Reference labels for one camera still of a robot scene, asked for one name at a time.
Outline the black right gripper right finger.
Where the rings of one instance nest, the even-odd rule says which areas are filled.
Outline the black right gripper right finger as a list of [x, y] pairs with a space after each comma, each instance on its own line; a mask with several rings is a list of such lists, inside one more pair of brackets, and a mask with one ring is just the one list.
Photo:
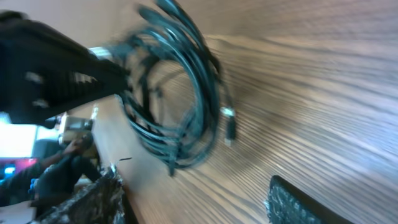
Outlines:
[[272, 224], [352, 224], [279, 175], [271, 177], [264, 205]]

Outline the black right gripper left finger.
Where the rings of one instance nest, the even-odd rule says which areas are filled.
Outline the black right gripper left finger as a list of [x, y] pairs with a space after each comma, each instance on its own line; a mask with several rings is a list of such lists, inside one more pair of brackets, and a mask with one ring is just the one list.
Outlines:
[[31, 206], [37, 209], [31, 223], [139, 223], [124, 191], [123, 179], [114, 164], [100, 179], [78, 192], [39, 199]]

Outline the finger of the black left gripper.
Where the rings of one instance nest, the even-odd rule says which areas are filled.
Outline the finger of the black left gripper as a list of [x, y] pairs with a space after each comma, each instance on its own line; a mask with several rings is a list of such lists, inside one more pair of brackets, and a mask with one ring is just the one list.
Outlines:
[[36, 21], [1, 23], [1, 111], [14, 124], [57, 114], [127, 89], [126, 69]]

